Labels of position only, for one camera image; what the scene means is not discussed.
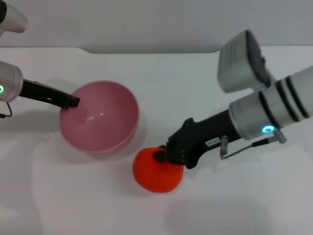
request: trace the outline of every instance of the label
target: label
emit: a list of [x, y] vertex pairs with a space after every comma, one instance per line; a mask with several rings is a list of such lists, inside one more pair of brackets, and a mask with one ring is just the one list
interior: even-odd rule
[[221, 142], [221, 139], [218, 138], [218, 137], [216, 137], [216, 138], [214, 138], [214, 139], [211, 139], [211, 140], [205, 142], [205, 144], [206, 144], [208, 147], [210, 147], [210, 146], [215, 145], [215, 144], [220, 143], [220, 142]]

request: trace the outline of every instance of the white tabletop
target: white tabletop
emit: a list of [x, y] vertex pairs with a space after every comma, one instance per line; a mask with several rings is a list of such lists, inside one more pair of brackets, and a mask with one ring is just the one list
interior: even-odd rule
[[[263, 47], [277, 79], [313, 65], [313, 47]], [[76, 48], [1, 48], [26, 79], [72, 92], [94, 80], [129, 87], [141, 109], [133, 141], [96, 160], [70, 147], [57, 107], [17, 98], [0, 120], [3, 235], [294, 235], [313, 233], [313, 120], [286, 127], [288, 142], [222, 161], [207, 152], [168, 194], [132, 175], [138, 150], [158, 146], [249, 91], [224, 94], [212, 54], [103, 55]], [[6, 112], [5, 104], [0, 106]], [[248, 143], [229, 145], [235, 151]]]

